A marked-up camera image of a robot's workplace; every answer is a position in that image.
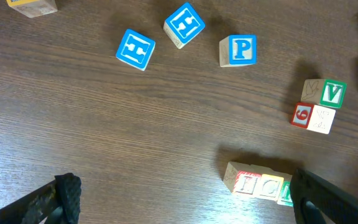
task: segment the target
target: green letter v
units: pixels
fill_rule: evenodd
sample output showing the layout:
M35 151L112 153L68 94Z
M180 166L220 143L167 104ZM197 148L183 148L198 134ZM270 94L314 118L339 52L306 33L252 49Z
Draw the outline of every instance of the green letter v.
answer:
M333 98L335 97L336 93L338 93L338 91L342 88L342 86L337 85L335 91L334 91L334 85L327 84L327 86L329 88L329 100L332 101Z

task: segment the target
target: blue block face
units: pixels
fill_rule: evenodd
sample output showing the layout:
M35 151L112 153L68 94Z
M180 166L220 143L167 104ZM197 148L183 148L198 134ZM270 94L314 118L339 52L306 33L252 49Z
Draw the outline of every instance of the blue block face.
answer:
M253 65L257 62L256 35L230 35L229 59L231 65Z
M140 70L145 70L155 47L155 41L128 29L117 50L116 57Z
M184 44L191 41L204 28L205 23L190 3L185 3L165 21Z

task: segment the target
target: row of blocks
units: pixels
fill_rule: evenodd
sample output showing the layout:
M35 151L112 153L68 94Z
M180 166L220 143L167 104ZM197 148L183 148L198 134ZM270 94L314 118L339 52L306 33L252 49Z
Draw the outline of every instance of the row of blocks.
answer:
M165 20L163 29L178 49L183 48L205 28L190 3L185 3ZM153 54L155 41L128 29L122 38L116 57L144 71ZM257 63L256 35L230 35L219 43L221 67L246 66Z
M292 207L291 178L290 174L268 167L229 162L223 182L233 195L273 200Z
M303 85L301 103L297 103L291 124L310 131L329 134L336 111L341 108L346 83L312 79Z

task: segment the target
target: blue block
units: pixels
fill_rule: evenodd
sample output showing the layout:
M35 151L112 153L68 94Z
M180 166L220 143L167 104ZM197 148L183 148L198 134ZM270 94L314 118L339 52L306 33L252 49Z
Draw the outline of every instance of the blue block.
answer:
M257 63L257 37L254 34L230 35L219 43L221 67L246 66Z
M117 50L116 57L144 71L153 54L155 41L128 29Z
M164 23L164 31L179 49L195 38L204 28L204 21L188 2L168 17Z

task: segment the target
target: blue letter p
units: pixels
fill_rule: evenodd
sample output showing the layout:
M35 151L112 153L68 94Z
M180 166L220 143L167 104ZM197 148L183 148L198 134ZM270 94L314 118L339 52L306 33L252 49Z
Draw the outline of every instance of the blue letter p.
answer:
M236 59L245 59L243 52L251 48L251 43L247 40L235 40L237 43Z

